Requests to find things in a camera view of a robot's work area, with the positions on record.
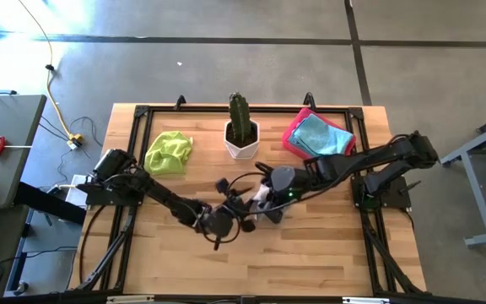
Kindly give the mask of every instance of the screwdriver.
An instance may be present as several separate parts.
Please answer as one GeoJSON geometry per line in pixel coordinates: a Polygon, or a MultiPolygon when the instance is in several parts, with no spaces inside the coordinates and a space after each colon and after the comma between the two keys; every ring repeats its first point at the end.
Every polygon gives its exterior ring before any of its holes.
{"type": "Polygon", "coordinates": [[[5,137],[0,136],[0,155],[5,148],[30,149],[31,146],[7,146],[7,145],[5,145],[5,137]]]}

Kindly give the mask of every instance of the concrete floor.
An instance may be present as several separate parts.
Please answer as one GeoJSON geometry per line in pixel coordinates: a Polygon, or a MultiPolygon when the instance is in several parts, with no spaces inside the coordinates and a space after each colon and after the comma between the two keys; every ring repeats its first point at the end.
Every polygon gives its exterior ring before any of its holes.
{"type": "MultiPolygon", "coordinates": [[[[24,2],[53,34],[350,38],[343,0],[24,2]]],[[[38,33],[15,4],[0,0],[0,31],[38,33]]],[[[353,4],[360,39],[486,41],[484,0],[353,4]]],[[[68,121],[93,118],[100,140],[114,102],[173,103],[181,94],[189,102],[225,102],[229,92],[239,90],[250,102],[300,103],[311,91],[318,104],[362,105],[351,46],[57,42],[54,49],[58,76],[52,91],[63,115],[68,121]]],[[[418,129],[443,156],[486,122],[485,47],[364,46],[362,54],[372,104],[386,107],[393,133],[418,129]]],[[[1,40],[0,89],[44,93],[47,58],[45,42],[1,40]]],[[[50,106],[44,116],[57,121],[50,106]]],[[[87,122],[74,127],[89,136],[87,122]]],[[[98,160],[100,147],[86,148],[91,159],[80,153],[64,159],[62,172],[69,178],[98,160]]],[[[39,129],[23,180],[38,187],[60,180],[56,167],[65,151],[64,143],[39,129]]],[[[423,182],[411,192],[413,217],[429,291],[486,300],[486,246],[468,250],[462,240],[484,232],[462,164],[408,173],[408,180],[418,179],[423,182]]],[[[76,233],[69,232],[68,242],[59,246],[75,242],[76,233]]],[[[35,236],[31,250],[55,246],[41,235],[51,238],[50,232],[35,236]]],[[[58,258],[39,263],[55,264],[58,258]]],[[[61,278],[52,290],[61,290],[68,266],[55,273],[61,278]]]]}

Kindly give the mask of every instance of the wooden table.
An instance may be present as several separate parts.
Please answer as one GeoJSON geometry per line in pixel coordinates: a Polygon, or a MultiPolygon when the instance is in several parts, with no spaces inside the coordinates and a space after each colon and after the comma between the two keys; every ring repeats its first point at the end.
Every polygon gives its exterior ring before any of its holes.
{"type": "MultiPolygon", "coordinates": [[[[127,149],[135,106],[114,105],[104,150],[127,149]]],[[[385,108],[365,106],[363,109],[370,147],[384,144],[391,137],[385,108]]],[[[223,143],[227,113],[155,113],[150,143],[161,132],[173,130],[194,139],[186,174],[155,179],[181,196],[220,204],[224,197],[215,191],[214,183],[222,177],[232,180],[242,173],[255,171],[257,160],[270,166],[302,166],[301,159],[284,150],[280,142],[284,129],[294,118],[293,113],[252,113],[251,117],[260,123],[260,148],[252,160],[233,160],[223,143]]],[[[327,118],[341,127],[345,125],[340,115],[331,114],[327,118]]],[[[143,129],[144,126],[139,129],[137,151],[143,129]]],[[[249,176],[236,187],[258,183],[257,177],[249,176]]],[[[105,253],[114,209],[106,207],[92,225],[84,249],[84,277],[105,253]]],[[[408,217],[399,210],[385,209],[383,213],[391,255],[413,283],[425,290],[408,217]]],[[[84,230],[92,214],[88,212],[84,230]]],[[[111,281],[116,276],[119,258],[115,261],[111,281]]],[[[385,286],[380,258],[377,263],[385,286]]],[[[78,258],[69,287],[77,285],[78,258]]],[[[203,236],[179,225],[168,209],[153,199],[145,199],[138,209],[124,293],[369,296],[363,232],[349,183],[343,182],[317,198],[292,206],[279,225],[266,220],[260,222],[256,231],[241,233],[235,242],[221,245],[217,252],[203,236]]]]}

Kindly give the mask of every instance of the green cloth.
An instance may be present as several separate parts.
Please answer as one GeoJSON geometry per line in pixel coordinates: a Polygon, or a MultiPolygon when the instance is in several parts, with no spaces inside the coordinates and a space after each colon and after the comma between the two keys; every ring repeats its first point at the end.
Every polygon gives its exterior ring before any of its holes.
{"type": "Polygon", "coordinates": [[[149,147],[143,168],[152,175],[185,173],[183,166],[192,151],[192,138],[179,131],[162,132],[149,147]]]}

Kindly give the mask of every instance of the potted cactus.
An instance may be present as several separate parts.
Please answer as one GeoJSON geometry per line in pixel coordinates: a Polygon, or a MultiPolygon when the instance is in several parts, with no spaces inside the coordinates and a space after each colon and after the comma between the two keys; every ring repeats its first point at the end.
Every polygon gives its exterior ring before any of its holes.
{"type": "Polygon", "coordinates": [[[224,144],[235,159],[250,159],[260,143],[260,124],[251,120],[249,104],[239,92],[229,96],[229,118],[224,124],[224,144]]]}

